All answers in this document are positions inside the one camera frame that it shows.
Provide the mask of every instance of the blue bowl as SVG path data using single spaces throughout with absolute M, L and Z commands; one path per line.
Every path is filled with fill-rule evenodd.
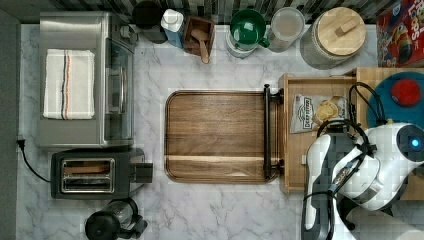
M 401 72 L 396 73 L 386 79 L 384 79 L 378 86 L 375 88 L 377 94 L 380 95 L 381 102 L 383 103 L 384 112 L 386 114 L 386 119 L 393 119 L 394 122 L 405 122 L 412 123 L 417 125 L 420 128 L 424 129 L 424 99 L 421 97 L 420 101 L 414 106 L 402 107 L 395 103 L 390 95 L 390 90 L 393 85 L 404 78 L 410 78 L 416 80 L 420 86 L 421 93 L 424 91 L 424 74 L 417 72 Z M 377 104 L 374 96 L 371 96 L 369 99 L 370 105 L 377 111 Z M 375 116 L 372 113 L 371 109 L 367 108 L 367 122 L 368 126 L 375 127 L 376 121 Z

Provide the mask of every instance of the white bottle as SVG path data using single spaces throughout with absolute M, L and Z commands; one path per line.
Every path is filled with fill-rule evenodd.
M 183 48 L 183 23 L 184 16 L 172 9 L 167 9 L 163 14 L 160 25 L 165 30 L 169 43 L 172 45 Z

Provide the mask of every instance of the bag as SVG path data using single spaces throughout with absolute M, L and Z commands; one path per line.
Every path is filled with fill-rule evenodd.
M 311 132 L 326 120 L 347 118 L 347 99 L 341 96 L 303 96 L 296 94 L 290 133 Z

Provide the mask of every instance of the kettle handle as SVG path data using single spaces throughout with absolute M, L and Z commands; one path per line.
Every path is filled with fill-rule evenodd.
M 139 238 L 144 230 L 147 228 L 147 222 L 143 220 L 143 217 L 140 215 L 133 216 L 135 222 L 131 230 L 121 228 L 118 233 L 119 238 L 130 239 L 130 238 Z
M 258 43 L 259 43 L 259 45 L 261 45 L 264 48 L 268 48 L 269 45 L 270 45 L 268 39 L 266 39 L 266 38 L 262 38 L 261 40 L 259 40 Z

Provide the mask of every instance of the kitchen towel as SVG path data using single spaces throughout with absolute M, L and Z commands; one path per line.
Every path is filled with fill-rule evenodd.
M 48 49 L 43 116 L 91 119 L 94 116 L 93 84 L 92 52 Z

